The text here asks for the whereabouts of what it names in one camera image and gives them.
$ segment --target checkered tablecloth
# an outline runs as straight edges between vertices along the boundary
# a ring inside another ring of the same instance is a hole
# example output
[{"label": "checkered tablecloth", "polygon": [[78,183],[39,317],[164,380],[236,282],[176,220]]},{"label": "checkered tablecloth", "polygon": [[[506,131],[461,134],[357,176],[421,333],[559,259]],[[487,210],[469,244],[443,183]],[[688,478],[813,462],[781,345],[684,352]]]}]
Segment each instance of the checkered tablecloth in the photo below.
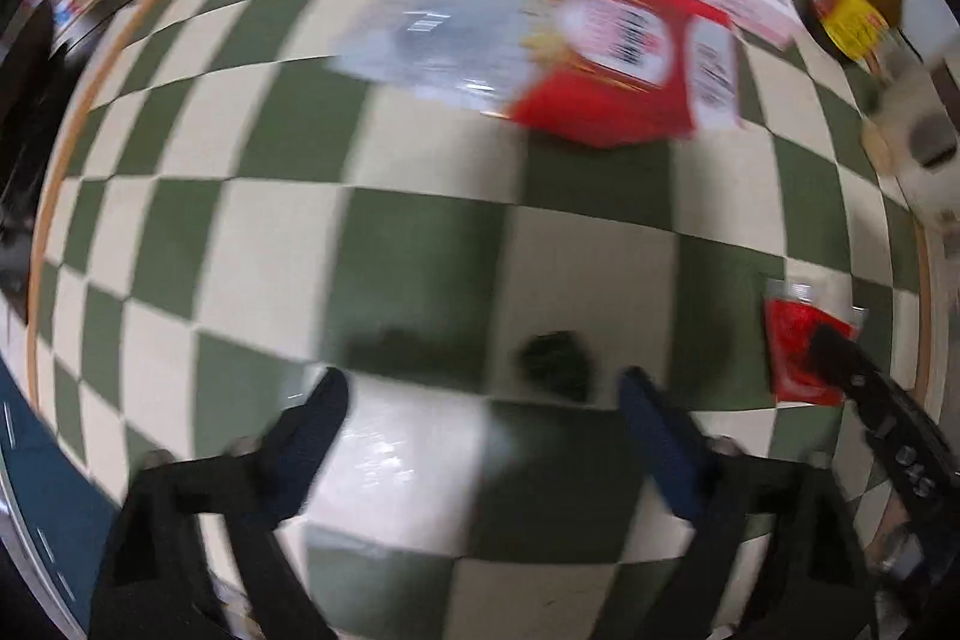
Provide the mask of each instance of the checkered tablecloth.
[{"label": "checkered tablecloth", "polygon": [[[40,407],[80,469],[119,500],[146,450],[220,453],[342,366],[352,413],[284,532],[335,627],[626,637],[689,536],[613,410],[637,363],[751,453],[835,448],[869,539],[889,483],[851,410],[775,405],[760,318],[768,278],[811,281],[912,384],[917,250],[859,145],[866,74],[745,36],[741,129],[594,151],[331,71],[372,1],[157,0],[121,53],[42,271]],[[563,329],[587,405],[515,368]]]}]

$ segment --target bottle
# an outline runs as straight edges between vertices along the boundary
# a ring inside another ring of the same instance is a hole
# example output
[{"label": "bottle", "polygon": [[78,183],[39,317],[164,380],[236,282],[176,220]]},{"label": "bottle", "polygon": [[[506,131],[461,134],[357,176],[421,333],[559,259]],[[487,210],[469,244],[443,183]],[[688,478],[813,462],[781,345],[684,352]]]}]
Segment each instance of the bottle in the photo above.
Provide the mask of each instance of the bottle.
[{"label": "bottle", "polygon": [[803,22],[817,44],[846,66],[869,56],[903,13],[904,0],[808,0]]}]

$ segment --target silver plastic package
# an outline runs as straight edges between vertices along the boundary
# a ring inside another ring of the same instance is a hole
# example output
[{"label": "silver plastic package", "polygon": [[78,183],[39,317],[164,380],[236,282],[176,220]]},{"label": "silver plastic package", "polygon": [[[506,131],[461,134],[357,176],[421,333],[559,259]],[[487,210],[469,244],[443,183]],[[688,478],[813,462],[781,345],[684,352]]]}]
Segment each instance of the silver plastic package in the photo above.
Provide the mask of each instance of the silver plastic package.
[{"label": "silver plastic package", "polygon": [[335,67],[482,112],[534,77],[521,46],[531,0],[378,0],[337,47]]}]

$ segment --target white label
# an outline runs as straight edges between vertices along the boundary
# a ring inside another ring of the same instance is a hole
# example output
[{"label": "white label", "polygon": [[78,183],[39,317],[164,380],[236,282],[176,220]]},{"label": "white label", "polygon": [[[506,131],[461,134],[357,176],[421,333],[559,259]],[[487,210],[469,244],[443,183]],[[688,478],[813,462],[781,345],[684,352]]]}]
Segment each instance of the white label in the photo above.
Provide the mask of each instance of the white label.
[{"label": "white label", "polygon": [[569,0],[556,16],[560,33],[587,60],[656,86],[669,78],[673,42],[664,21],[649,9],[615,0]]},{"label": "white label", "polygon": [[726,25],[695,18],[686,38],[686,92],[698,128],[736,126],[736,57]]}]

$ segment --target red packet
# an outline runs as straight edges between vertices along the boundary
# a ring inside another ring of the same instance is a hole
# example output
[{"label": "red packet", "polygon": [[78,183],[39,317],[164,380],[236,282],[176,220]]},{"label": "red packet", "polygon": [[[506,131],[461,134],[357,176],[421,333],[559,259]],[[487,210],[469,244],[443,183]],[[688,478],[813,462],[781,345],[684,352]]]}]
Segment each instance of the red packet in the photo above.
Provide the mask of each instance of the red packet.
[{"label": "red packet", "polygon": [[728,14],[698,0],[543,0],[513,121],[597,148],[736,127]]},{"label": "red packet", "polygon": [[[801,300],[781,281],[776,283],[781,295],[768,296],[763,305],[776,400],[840,407],[844,400],[843,391],[826,386],[811,372],[806,354],[810,338],[819,325],[829,324],[846,338],[856,336],[856,326],[817,309],[808,300]],[[798,287],[809,290],[809,286]],[[862,314],[863,311],[854,309],[851,319],[858,321]]]}]

